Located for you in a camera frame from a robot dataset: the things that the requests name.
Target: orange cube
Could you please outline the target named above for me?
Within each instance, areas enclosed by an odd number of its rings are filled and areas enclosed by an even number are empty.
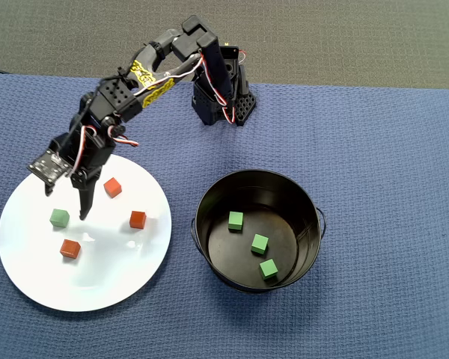
[[[121,184],[118,183],[114,177],[103,186],[105,187],[106,193],[108,193],[108,196],[111,198],[115,198],[121,193]]]
[[[129,226],[131,228],[138,228],[142,230],[144,228],[144,222],[147,220],[147,215],[144,212],[132,211],[132,215],[129,218]]]
[[[70,241],[69,239],[65,239],[63,244],[61,245],[60,253],[63,257],[69,257],[76,259],[78,253],[80,252],[80,244],[75,241]]]

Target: paper plate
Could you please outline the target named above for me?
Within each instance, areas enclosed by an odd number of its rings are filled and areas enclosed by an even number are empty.
[[[114,177],[123,191],[110,198],[103,184]],[[49,222],[53,209],[70,214],[66,228]],[[139,290],[168,250],[171,213],[165,193],[145,169],[112,155],[95,187],[94,205],[79,219],[78,190],[62,177],[46,197],[31,174],[8,199],[0,218],[0,258],[12,282],[29,298],[57,310],[97,310]],[[143,230],[129,226],[132,211],[145,212]],[[82,249],[60,254],[64,239]]]

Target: floor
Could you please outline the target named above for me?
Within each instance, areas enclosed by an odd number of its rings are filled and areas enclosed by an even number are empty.
[[[250,82],[449,88],[449,0],[0,0],[0,69],[111,75],[192,14]]]

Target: small cube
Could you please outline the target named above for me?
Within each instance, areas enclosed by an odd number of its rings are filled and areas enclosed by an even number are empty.
[[[121,193],[121,184],[118,183],[114,177],[103,186],[105,187],[106,193],[108,193],[108,196],[111,198],[115,198]]]
[[[65,228],[70,220],[70,215],[64,209],[53,209],[52,217],[50,217],[50,222],[55,227]]]
[[[255,234],[253,243],[251,244],[251,250],[259,254],[264,254],[267,245],[268,237],[262,236],[260,234]]]
[[[241,230],[242,229],[242,213],[241,212],[230,212],[230,218],[228,220],[227,227],[230,230]]]
[[[147,215],[144,212],[132,211],[132,215],[129,218],[129,226],[131,228],[138,228],[142,230],[144,228],[144,222],[147,220]]]
[[[80,248],[81,246],[78,242],[65,239],[61,245],[60,253],[63,257],[76,259],[80,252]]]
[[[273,260],[267,260],[266,262],[260,263],[260,270],[263,279],[269,279],[278,273],[278,269]]]

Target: blue tablecloth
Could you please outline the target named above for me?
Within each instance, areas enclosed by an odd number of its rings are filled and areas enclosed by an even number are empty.
[[[96,83],[0,76],[0,214]],[[242,128],[203,126],[189,83],[129,123],[141,146],[116,153],[155,176],[173,218],[136,294],[62,313],[0,262],[0,358],[449,358],[449,90],[251,87]],[[243,168],[291,177],[328,219],[310,272],[265,295],[225,286],[189,235],[201,195]]]

